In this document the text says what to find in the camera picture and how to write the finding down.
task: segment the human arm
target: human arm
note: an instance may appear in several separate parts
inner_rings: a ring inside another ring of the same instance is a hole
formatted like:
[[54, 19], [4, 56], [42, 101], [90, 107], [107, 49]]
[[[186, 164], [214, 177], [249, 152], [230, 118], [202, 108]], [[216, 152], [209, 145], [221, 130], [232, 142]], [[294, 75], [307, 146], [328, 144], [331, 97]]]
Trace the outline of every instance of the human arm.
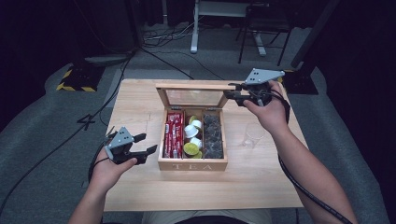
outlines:
[[[270, 81], [270, 87], [274, 91], [281, 92], [277, 82]], [[285, 120], [285, 109], [280, 101], [273, 97], [273, 100], [264, 107], [256, 106], [250, 101], [245, 101], [244, 105], [257, 116], [262, 127], [272, 135], [279, 157], [294, 179], [349, 221], [357, 223], [349, 200], [336, 178], [291, 132]], [[296, 190], [315, 223], [341, 223], [299, 189]]]
[[133, 158], [117, 165], [106, 158], [107, 154], [105, 150], [102, 149], [97, 156], [96, 161], [99, 162], [93, 169], [90, 185], [73, 215], [70, 217], [69, 224], [100, 223], [105, 208], [107, 192], [117, 183], [121, 175], [133, 167], [137, 162], [137, 160]]

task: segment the wooden tabletop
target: wooden tabletop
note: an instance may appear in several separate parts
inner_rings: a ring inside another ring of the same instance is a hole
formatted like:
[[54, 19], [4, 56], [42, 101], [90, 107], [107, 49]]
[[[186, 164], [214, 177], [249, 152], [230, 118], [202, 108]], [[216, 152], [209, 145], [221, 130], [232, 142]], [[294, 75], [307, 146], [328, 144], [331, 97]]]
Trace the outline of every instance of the wooden tabletop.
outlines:
[[[159, 145], [163, 103], [155, 83], [228, 84], [241, 81], [124, 79], [109, 131], [125, 126], [131, 135], [146, 133], [132, 151]], [[241, 146], [245, 127], [258, 122], [246, 108], [229, 100], [223, 107], [228, 165], [223, 172], [160, 171], [158, 149], [146, 164], [122, 175], [106, 196], [105, 211], [165, 211], [302, 207], [293, 185], [283, 174], [269, 133], [255, 148]], [[306, 145], [293, 111], [289, 126]]]

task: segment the person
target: person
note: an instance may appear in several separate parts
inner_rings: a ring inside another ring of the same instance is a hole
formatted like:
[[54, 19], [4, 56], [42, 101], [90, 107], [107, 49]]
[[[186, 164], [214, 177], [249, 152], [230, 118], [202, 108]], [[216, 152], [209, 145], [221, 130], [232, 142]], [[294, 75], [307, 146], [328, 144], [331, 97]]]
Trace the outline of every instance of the person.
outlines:
[[[282, 94], [278, 82], [269, 81], [269, 86], [274, 92]], [[272, 101], [263, 107], [256, 106], [250, 101], [244, 102], [245, 107], [257, 116], [262, 127], [270, 133], [276, 144], [279, 157], [282, 159], [291, 175], [305, 189], [338, 211], [352, 223], [357, 223], [352, 206], [339, 182], [331, 172], [302, 144], [302, 142], [291, 132], [286, 120], [285, 109], [281, 102], [273, 97]], [[106, 153], [102, 150], [97, 160], [106, 158]], [[70, 217], [69, 223], [100, 223], [104, 211], [106, 193], [117, 183], [120, 176], [133, 167], [136, 159], [131, 159], [123, 164], [116, 165], [110, 160], [104, 160], [95, 166], [92, 181], [86, 193]], [[315, 223], [341, 223], [339, 219], [325, 211], [314, 203], [299, 189], [297, 193], [308, 211], [309, 216]], [[271, 223], [268, 217], [268, 210], [251, 210], [244, 213], [244, 210], [224, 210], [216, 211], [209, 215], [214, 219], [219, 218], [219, 222], [212, 223]], [[161, 212], [150, 212], [143, 215], [143, 223], [209, 223], [209, 217], [205, 212], [195, 211], [186, 215], [186, 212], [179, 211], [162, 214]], [[256, 216], [256, 221], [248, 219], [249, 216]], [[174, 222], [165, 221], [164, 217], [174, 219]], [[199, 218], [206, 218], [204, 222], [199, 222]]]

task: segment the open box lid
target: open box lid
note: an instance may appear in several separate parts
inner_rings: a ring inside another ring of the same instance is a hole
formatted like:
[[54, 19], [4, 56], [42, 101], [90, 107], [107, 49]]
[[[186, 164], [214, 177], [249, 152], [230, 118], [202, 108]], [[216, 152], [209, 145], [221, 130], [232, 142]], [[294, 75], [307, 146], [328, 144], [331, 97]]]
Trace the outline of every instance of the open box lid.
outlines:
[[214, 107], [223, 108], [227, 98], [223, 91], [234, 91], [235, 86], [206, 84], [155, 85], [165, 107]]

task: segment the person's left hand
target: person's left hand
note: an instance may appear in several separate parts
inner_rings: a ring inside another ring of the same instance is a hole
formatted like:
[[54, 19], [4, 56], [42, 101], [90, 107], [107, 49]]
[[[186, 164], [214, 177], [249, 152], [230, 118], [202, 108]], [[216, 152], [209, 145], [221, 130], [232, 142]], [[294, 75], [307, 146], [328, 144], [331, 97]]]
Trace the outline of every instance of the person's left hand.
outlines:
[[[108, 158], [104, 148], [99, 152], [96, 161]], [[110, 159], [98, 162], [92, 174], [90, 188], [98, 190], [98, 193], [106, 194], [119, 181], [121, 175], [131, 169], [137, 163], [136, 158], [132, 158], [122, 164], [116, 164]]]

